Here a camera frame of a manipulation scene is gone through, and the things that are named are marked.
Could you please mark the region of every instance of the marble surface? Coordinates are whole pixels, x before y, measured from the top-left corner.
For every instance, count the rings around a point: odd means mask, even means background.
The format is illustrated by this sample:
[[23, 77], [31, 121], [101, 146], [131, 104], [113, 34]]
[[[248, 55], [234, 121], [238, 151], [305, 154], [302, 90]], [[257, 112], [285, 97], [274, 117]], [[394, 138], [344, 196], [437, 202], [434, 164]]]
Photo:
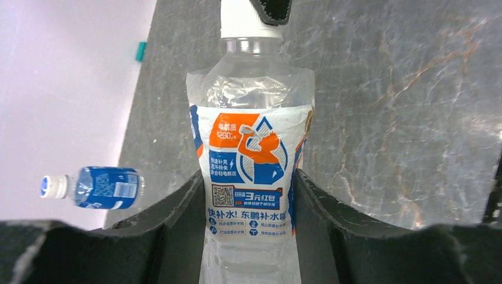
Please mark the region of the marble surface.
[[[158, 0], [121, 164], [197, 170], [185, 74], [224, 52], [218, 9]], [[501, 26], [497, 0], [293, 0], [283, 54], [316, 71], [304, 170], [395, 225], [480, 221], [502, 140]]]

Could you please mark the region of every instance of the bottle cap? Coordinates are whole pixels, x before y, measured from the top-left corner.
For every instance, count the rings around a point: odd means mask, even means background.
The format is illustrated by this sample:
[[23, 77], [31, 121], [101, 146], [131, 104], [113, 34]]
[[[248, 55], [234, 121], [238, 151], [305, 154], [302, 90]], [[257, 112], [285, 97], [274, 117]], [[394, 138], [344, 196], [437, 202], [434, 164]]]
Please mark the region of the bottle cap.
[[40, 197], [62, 199], [66, 197], [67, 189], [67, 176], [45, 176], [40, 186]]
[[249, 0], [221, 0], [221, 38], [282, 38], [282, 28], [266, 25]]

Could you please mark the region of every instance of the bottle label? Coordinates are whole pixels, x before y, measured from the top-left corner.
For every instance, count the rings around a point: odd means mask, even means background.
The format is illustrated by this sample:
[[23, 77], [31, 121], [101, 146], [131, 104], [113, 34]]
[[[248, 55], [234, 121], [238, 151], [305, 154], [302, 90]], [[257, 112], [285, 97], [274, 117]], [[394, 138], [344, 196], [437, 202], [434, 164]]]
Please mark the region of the bottle label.
[[301, 167], [312, 106], [221, 109], [190, 106], [215, 238], [280, 242], [294, 234], [294, 170]]
[[136, 170], [125, 167], [88, 167], [92, 177], [92, 189], [86, 201], [78, 204], [83, 208], [127, 209], [136, 200], [141, 187]]

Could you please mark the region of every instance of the blue logo on cap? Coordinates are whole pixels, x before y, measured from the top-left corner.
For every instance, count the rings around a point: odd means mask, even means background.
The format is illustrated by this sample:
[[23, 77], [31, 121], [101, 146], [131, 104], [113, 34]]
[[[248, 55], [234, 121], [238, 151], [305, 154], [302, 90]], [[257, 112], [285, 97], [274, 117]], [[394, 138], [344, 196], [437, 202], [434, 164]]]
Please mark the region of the blue logo on cap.
[[46, 177], [42, 180], [42, 185], [40, 186], [40, 196], [45, 196], [47, 194], [47, 183], [48, 180]]

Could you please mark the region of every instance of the bottle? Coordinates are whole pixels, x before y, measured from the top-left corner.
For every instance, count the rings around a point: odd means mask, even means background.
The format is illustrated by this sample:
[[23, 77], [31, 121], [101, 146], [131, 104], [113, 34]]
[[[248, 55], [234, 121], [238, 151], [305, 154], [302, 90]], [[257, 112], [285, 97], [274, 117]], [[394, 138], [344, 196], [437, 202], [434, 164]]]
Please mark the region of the bottle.
[[45, 176], [40, 197], [70, 198], [82, 208], [142, 210], [177, 190], [181, 182], [179, 176], [170, 173], [89, 166], [72, 176]]
[[186, 79], [205, 183], [207, 284], [299, 283], [292, 178], [301, 166], [314, 76], [279, 54], [280, 27], [249, 0], [221, 1], [227, 53]]

